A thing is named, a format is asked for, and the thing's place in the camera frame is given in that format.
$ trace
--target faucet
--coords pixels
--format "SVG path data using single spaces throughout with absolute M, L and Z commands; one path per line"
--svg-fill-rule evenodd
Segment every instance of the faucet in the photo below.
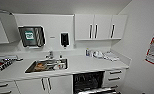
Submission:
M 53 59 L 54 58 L 53 51 L 49 51 L 49 55 L 46 56 L 46 58 Z

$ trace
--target dishwasher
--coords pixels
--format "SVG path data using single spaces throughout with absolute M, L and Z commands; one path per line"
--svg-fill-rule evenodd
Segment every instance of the dishwasher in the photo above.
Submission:
M 104 71 L 73 75 L 74 94 L 120 94 L 114 89 L 103 88 Z

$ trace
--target stainless steel sink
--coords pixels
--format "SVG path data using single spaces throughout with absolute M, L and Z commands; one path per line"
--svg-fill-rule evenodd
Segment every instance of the stainless steel sink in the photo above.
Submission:
M 37 69 L 37 66 L 39 64 L 42 65 L 42 69 Z M 67 68 L 68 68 L 67 59 L 39 60 L 39 61 L 34 61 L 33 64 L 25 71 L 25 73 L 54 71 Z

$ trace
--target wall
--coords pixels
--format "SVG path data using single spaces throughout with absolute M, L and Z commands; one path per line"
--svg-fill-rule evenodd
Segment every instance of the wall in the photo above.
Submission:
M 10 44 L 0 44 L 1 54 L 20 54 L 20 53 L 38 53 L 53 51 L 75 51 L 75 53 L 84 54 L 86 48 L 110 50 L 111 41 L 74 41 L 73 15 L 51 15 L 51 14 L 14 14 L 19 26 L 42 26 L 46 44 L 39 49 L 29 49 L 22 46 L 22 41 Z M 70 45 L 64 49 L 60 45 L 61 32 L 69 33 Z
M 154 0 L 132 0 L 120 14 L 127 14 L 124 37 L 112 49 L 132 58 L 122 94 L 154 94 L 154 65 L 145 56 L 154 34 Z

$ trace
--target kitchen counter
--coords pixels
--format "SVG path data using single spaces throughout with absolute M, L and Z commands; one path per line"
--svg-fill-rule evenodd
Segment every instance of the kitchen counter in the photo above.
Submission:
M 52 77 L 60 75 L 70 75 L 85 72 L 105 71 L 114 69 L 124 69 L 129 66 L 121 61 L 110 61 L 105 59 L 97 59 L 86 56 L 65 56 L 68 60 L 68 69 L 25 73 L 35 60 L 44 60 L 45 58 L 24 59 L 16 61 L 5 70 L 0 71 L 0 82 L 32 79 L 40 77 Z

